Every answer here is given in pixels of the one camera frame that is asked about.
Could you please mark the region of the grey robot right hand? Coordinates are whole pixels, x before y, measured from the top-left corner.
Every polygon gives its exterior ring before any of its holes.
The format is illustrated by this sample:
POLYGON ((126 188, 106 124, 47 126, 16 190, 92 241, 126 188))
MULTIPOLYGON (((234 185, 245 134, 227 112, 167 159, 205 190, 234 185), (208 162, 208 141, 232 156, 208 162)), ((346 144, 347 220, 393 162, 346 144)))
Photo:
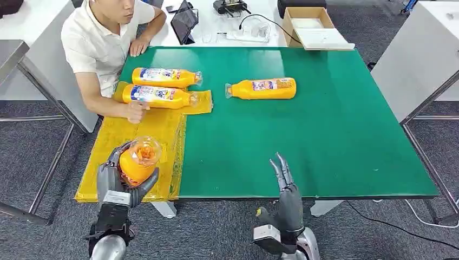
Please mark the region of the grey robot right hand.
POLYGON ((282 239, 295 241, 304 231, 303 202, 297 185, 294 183, 288 162, 280 153, 276 153, 280 165, 273 159, 269 162, 274 169, 279 186, 279 205, 276 214, 270 214, 264 207, 256 210, 255 215, 263 224, 271 224, 280 231, 282 239))

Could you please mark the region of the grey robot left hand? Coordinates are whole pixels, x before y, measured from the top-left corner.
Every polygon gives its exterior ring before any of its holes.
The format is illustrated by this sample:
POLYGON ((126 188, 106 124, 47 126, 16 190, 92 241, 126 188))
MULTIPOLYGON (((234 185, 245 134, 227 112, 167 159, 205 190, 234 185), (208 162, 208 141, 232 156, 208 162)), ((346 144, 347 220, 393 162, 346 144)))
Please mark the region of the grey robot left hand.
POLYGON ((154 187, 159 177, 159 169, 147 171, 147 178, 136 187, 123 184, 120 171, 120 156, 127 151, 133 142, 126 142, 113 149, 107 161, 98 167, 97 200, 104 202, 126 204, 130 208, 138 206, 144 196, 154 187))

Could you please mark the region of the person's left hand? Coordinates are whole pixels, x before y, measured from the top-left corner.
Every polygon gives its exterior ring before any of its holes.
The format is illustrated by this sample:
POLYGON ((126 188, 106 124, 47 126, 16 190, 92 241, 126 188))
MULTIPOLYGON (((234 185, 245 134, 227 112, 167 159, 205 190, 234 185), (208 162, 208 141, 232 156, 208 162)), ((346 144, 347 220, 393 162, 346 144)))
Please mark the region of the person's left hand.
POLYGON ((149 47, 150 41, 148 38, 139 37, 133 40, 129 47, 129 54, 131 57, 137 57, 143 54, 149 47))

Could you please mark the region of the person's right hand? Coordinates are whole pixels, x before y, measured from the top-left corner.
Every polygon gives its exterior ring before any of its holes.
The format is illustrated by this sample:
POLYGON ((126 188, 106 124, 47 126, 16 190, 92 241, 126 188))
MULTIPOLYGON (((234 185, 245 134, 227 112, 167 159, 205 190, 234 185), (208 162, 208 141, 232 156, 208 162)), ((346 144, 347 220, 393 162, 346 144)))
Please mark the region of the person's right hand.
POLYGON ((139 124, 144 118, 146 111, 150 110, 150 106, 145 102, 133 101, 123 105, 123 116, 133 124, 139 124))

